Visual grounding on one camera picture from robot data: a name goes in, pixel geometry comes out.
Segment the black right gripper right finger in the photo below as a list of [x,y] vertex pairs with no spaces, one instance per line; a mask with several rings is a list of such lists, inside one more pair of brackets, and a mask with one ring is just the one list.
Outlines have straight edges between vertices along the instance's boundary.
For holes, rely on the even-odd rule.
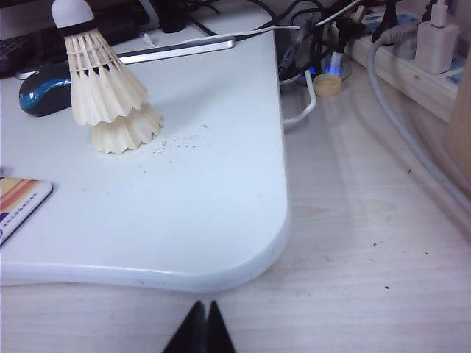
[[216,301],[210,303],[208,315],[208,352],[235,353],[235,347]]

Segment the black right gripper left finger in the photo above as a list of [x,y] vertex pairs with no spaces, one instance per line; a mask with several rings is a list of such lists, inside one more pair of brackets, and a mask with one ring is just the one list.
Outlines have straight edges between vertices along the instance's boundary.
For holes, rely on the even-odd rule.
[[204,329],[205,306],[197,301],[166,344],[163,353],[202,352]]

